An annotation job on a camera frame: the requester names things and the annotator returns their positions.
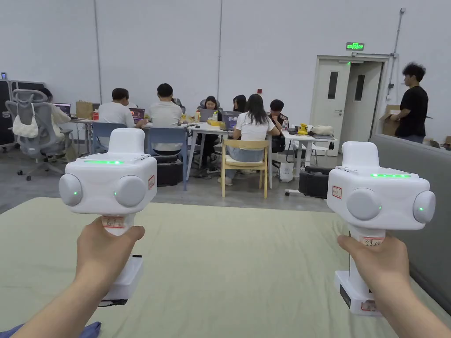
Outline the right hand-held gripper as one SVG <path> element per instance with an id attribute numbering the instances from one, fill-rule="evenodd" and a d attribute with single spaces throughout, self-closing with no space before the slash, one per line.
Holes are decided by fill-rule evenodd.
<path id="1" fill-rule="evenodd" d="M 371 142 L 345 142 L 342 154 L 342 165 L 329 173 L 326 201 L 357 242 L 378 246 L 388 230 L 416 231 L 432 220 L 436 197 L 428 180 L 381 167 Z"/>

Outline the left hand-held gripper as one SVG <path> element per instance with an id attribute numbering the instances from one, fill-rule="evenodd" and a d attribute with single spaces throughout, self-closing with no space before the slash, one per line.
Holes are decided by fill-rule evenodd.
<path id="1" fill-rule="evenodd" d="M 119 128 L 111 133 L 106 153 L 78 158 L 66 167 L 59 192 L 73 213 L 92 214 L 113 235 L 134 226 L 157 192 L 157 162 L 144 151 L 144 132 Z M 107 295 L 93 299 L 77 286 L 90 307 L 124 305 L 134 293 L 143 269 L 143 258 L 132 253 Z"/>

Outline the person's right hand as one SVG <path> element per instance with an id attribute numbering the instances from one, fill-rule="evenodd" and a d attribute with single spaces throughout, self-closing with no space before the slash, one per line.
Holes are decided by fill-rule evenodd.
<path id="1" fill-rule="evenodd" d="M 412 295 L 405 243 L 388 236 L 380 245 L 365 246 L 344 235 L 338 236 L 337 242 L 354 259 L 360 276 L 371 289 L 379 307 L 403 301 Z"/>

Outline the person's left hand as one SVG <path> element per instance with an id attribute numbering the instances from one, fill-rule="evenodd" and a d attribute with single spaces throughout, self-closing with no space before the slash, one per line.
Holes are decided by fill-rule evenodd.
<path id="1" fill-rule="evenodd" d="M 101 217 L 86 225 L 77 239 L 75 284 L 93 299 L 102 300 L 144 234 L 144 227 L 132 226 L 123 235 L 113 235 Z"/>

